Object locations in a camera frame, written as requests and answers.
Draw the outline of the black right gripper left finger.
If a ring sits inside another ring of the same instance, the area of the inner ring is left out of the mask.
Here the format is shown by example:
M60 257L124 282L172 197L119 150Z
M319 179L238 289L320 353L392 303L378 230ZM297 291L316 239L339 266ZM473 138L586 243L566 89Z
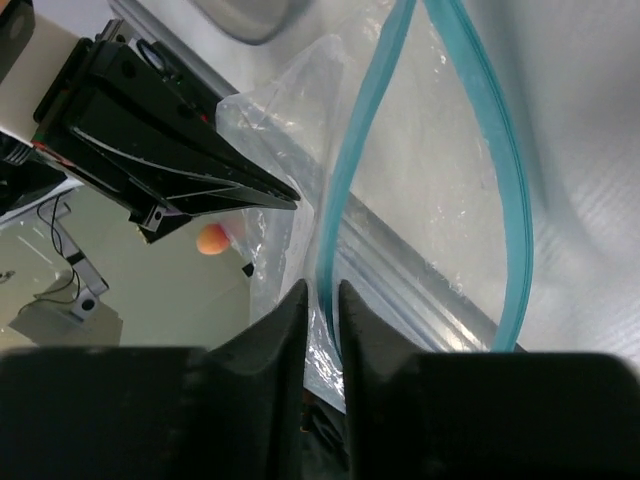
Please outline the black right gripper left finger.
M5 479L297 479L308 332L298 281L213 349L60 347L1 357Z

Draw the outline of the clear zip top bag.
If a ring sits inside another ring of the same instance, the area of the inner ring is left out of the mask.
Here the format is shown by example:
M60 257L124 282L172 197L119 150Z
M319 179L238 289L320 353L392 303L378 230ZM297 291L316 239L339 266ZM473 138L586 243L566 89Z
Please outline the clear zip top bag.
M300 192L233 237L254 317L308 280L334 406L341 280L428 350L638 363L637 2L371 2L217 120Z

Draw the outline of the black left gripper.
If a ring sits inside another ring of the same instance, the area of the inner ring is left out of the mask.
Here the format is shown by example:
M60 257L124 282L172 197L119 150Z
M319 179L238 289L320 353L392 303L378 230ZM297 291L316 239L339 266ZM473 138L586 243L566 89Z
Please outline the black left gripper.
M161 43L96 41L63 67L34 113L37 149L73 165L88 155L242 187L152 200L131 210L147 244L193 219L248 208L295 210L298 192L214 129L215 95Z

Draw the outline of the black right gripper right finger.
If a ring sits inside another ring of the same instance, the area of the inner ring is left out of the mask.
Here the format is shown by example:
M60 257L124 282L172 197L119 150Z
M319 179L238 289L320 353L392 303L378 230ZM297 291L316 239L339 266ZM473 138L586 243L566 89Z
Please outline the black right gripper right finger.
M355 479L635 479L639 382L594 353L432 353L339 288Z

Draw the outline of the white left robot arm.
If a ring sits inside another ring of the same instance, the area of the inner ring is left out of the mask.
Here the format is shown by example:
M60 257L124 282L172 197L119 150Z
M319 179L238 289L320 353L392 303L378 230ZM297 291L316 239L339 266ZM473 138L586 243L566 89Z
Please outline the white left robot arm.
M94 37L1 5L1 211L76 179L124 208L155 242L192 219L293 210L294 188L217 130L221 96L165 43L112 19Z

